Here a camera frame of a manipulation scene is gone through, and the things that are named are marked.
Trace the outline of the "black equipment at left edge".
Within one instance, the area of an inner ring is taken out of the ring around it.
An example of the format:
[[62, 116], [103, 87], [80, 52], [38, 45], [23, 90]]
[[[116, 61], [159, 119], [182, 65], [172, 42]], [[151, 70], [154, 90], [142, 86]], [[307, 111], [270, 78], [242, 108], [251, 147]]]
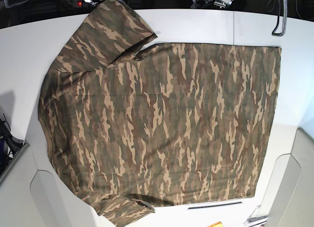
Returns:
[[9, 128], [6, 126], [6, 120], [0, 120], [0, 161], [4, 162], [9, 159], [9, 155], [14, 157], [24, 145], [23, 140], [12, 136]]

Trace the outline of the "orange object at bottom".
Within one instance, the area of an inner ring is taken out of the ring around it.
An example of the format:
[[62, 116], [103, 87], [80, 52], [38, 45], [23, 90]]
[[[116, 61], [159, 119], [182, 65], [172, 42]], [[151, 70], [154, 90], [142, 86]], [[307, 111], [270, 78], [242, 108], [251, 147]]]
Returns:
[[221, 222], [217, 222], [217, 223], [214, 223], [208, 227], [223, 227], [223, 224]]

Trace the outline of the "camouflage T-shirt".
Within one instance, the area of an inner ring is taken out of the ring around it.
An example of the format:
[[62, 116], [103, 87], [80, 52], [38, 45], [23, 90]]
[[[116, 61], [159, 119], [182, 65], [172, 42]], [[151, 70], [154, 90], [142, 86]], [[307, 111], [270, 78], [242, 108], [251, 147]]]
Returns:
[[280, 47], [151, 45], [98, 5], [44, 78], [38, 117], [66, 186], [97, 211], [252, 198], [275, 115]]

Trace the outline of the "black power strip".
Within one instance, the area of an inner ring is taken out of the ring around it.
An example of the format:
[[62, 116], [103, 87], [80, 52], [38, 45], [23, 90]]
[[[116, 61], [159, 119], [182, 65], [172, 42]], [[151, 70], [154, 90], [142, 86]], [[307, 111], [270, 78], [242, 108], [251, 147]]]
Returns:
[[69, 3], [73, 8], [83, 8], [83, 7], [84, 7], [83, 0], [68, 0], [68, 3]]

